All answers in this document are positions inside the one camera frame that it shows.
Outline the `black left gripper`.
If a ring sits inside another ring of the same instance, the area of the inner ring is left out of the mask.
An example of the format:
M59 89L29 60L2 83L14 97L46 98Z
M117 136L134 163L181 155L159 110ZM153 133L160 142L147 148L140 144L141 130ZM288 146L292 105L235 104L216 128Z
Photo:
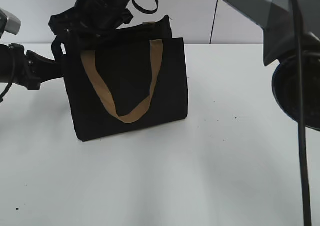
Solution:
M66 37L57 35L51 44L51 50L55 60L41 56L34 51L27 50L21 44L10 43L9 52L12 56L12 72L9 78L9 85L18 84L28 90L39 90L41 83L44 82L40 74L40 67L46 66L46 80L63 78L63 63L67 56L62 50Z

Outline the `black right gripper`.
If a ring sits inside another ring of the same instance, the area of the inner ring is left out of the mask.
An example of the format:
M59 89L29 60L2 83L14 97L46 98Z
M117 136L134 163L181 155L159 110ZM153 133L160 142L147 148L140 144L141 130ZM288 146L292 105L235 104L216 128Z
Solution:
M49 27L55 35L66 30L66 50L97 49L103 34L128 24L133 14L127 8L130 0L76 0L70 9L52 15Z

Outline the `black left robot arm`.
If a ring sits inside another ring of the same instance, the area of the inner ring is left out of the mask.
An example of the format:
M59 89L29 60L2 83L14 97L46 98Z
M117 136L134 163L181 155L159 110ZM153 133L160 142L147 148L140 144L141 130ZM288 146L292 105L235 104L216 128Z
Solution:
M0 81L38 90L46 81L68 77L68 57L63 53L62 43L59 36L52 42L53 60L32 50L26 51L21 44L1 44Z

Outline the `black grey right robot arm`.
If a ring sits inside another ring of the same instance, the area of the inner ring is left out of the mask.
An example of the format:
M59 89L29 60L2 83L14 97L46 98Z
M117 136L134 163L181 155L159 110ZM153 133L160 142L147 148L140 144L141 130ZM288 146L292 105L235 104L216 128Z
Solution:
M292 119L320 128L320 0L223 0L263 30L263 61L279 60L273 77L274 96ZM79 33L88 45L111 37L116 28L132 19L127 10L134 0L77 0L69 10L51 16L49 26L62 37L67 30Z

